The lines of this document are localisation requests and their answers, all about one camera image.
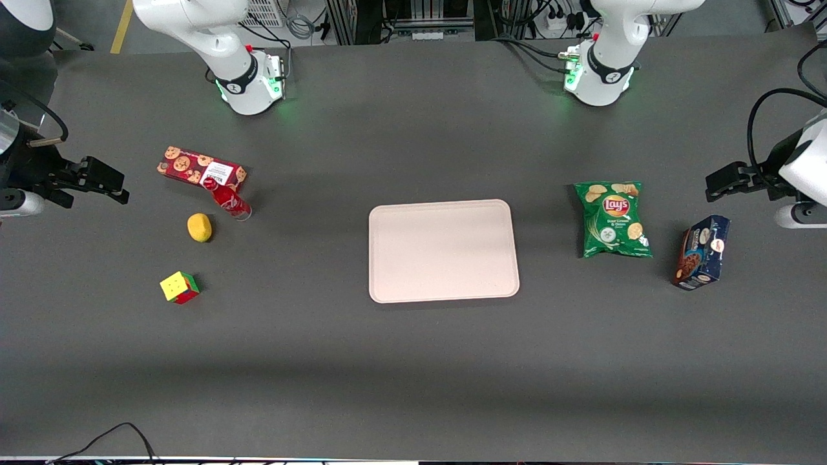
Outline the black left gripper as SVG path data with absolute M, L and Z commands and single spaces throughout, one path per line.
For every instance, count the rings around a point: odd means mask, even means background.
M 768 200 L 775 202 L 782 198 L 802 200 L 802 194 L 783 179 L 780 168 L 791 158 L 799 142 L 798 136 L 786 136 L 770 150 L 768 158 L 757 162 L 752 136 L 748 136 L 747 148 L 750 167 L 745 162 L 732 162 L 705 177 L 707 202 L 733 193 L 755 193 L 767 191 Z

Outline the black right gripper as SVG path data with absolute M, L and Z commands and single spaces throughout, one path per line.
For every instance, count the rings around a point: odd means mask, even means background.
M 106 195 L 120 204 L 128 204 L 129 191 L 122 187 L 124 174 L 95 157 L 83 157 L 79 163 L 60 156 L 53 145 L 23 145 L 9 161 L 5 186 L 37 194 L 64 209 L 71 209 L 74 191 Z

